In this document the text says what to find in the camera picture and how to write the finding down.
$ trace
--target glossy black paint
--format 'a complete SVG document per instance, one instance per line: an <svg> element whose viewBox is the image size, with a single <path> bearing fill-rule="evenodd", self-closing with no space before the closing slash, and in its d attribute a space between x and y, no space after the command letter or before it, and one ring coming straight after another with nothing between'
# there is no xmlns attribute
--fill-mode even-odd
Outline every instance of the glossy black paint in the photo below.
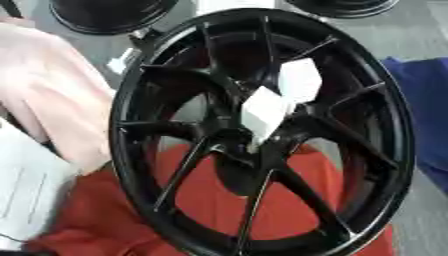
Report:
<svg viewBox="0 0 448 256"><path fill-rule="evenodd" d="M116 96L110 146L116 173L132 204L179 249L206 256L348 255L376 237L398 209L414 164L406 103L384 67L346 34L302 15L246 9L190 20L149 48L133 64ZM304 57L317 62L324 77L322 93L315 101L298 106L256 153L247 153L251 133L239 124L242 102L260 85L277 90L281 63ZM239 72L257 63L262 65ZM199 94L208 99L202 121L170 121L184 103ZM339 118L341 109L353 114L354 121L349 122L353 125ZM366 121L364 112L374 114L373 124ZM182 138L192 146L162 188L151 174L151 161L143 159L148 154L155 159L158 138L163 135ZM380 145L370 135L379 137ZM347 172L358 173L360 179L344 178L348 185L369 183L372 189L366 197L347 195L347 204L334 212L287 166L289 156L312 138L338 143L350 156L347 168L353 159L363 160L362 172L356 168ZM174 204L179 186L209 154L237 161L253 176L235 237L194 222ZM281 240L250 239L260 200L274 182L308 204L320 220L317 230Z"/></svg>
<svg viewBox="0 0 448 256"><path fill-rule="evenodd" d="M51 0L56 19L71 30L97 35L132 32L163 17L178 0Z"/></svg>
<svg viewBox="0 0 448 256"><path fill-rule="evenodd" d="M393 8L399 0L287 0L306 12L330 18L364 18Z"/></svg>

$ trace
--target white foam block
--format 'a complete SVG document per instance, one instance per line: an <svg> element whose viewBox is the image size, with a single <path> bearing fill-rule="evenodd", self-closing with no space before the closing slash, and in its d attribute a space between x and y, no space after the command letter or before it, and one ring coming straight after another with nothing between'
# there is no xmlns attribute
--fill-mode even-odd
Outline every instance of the white foam block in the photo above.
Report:
<svg viewBox="0 0 448 256"><path fill-rule="evenodd" d="M275 8L275 0L196 0L196 15L238 8Z"/></svg>
<svg viewBox="0 0 448 256"><path fill-rule="evenodd" d="M279 89L289 102L289 114L297 104L316 99L321 86L322 77L310 58L284 63L280 69Z"/></svg>
<svg viewBox="0 0 448 256"><path fill-rule="evenodd" d="M241 123L254 134L254 142L261 145L280 126L286 116L288 102L264 86L244 102Z"/></svg>

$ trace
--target fabric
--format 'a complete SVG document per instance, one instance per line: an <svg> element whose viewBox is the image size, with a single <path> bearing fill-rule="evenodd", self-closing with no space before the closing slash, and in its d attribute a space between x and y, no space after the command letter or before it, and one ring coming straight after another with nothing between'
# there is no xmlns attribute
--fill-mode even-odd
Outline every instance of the fabric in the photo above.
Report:
<svg viewBox="0 0 448 256"><path fill-rule="evenodd" d="M160 155L155 172L160 184L169 179L186 150L186 146L176 146ZM193 170L180 187L176 204L199 223L234 235L245 198L236 197L223 187L213 161L208 157ZM337 208L342 175L323 154L304 148L291 158L289 165L300 170L322 198ZM259 208L252 237L275 239L308 232L317 224L317 218L302 201L285 188L272 185ZM28 248L51 249L61 256L184 255L144 224L109 170L79 178L57 224L47 235L31 241ZM391 228L357 255L394 255Z"/></svg>
<svg viewBox="0 0 448 256"><path fill-rule="evenodd" d="M416 138L417 165L448 193L448 58L384 64L409 103Z"/></svg>
<svg viewBox="0 0 448 256"><path fill-rule="evenodd" d="M66 41L8 21L15 24L0 23L0 103L31 137L51 140L84 174L97 170L110 160L114 91Z"/></svg>

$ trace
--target blue cloth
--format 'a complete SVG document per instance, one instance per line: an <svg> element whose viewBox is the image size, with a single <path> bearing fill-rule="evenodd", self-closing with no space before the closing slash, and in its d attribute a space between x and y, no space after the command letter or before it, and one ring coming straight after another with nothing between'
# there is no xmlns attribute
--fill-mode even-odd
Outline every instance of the blue cloth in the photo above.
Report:
<svg viewBox="0 0 448 256"><path fill-rule="evenodd" d="M417 165L448 193L448 58L383 63L410 105Z"/></svg>

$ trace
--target white cube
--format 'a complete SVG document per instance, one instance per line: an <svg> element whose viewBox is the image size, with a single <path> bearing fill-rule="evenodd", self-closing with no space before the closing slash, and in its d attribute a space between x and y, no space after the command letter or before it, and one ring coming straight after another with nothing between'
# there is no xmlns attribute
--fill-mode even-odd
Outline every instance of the white cube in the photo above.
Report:
<svg viewBox="0 0 448 256"><path fill-rule="evenodd" d="M310 58L286 62L280 69L279 90L289 102L288 113L300 103L313 101L322 86L322 77Z"/></svg>
<svg viewBox="0 0 448 256"><path fill-rule="evenodd" d="M261 145L280 126L286 116L288 102L264 86L244 102L241 123L253 132L254 143Z"/></svg>

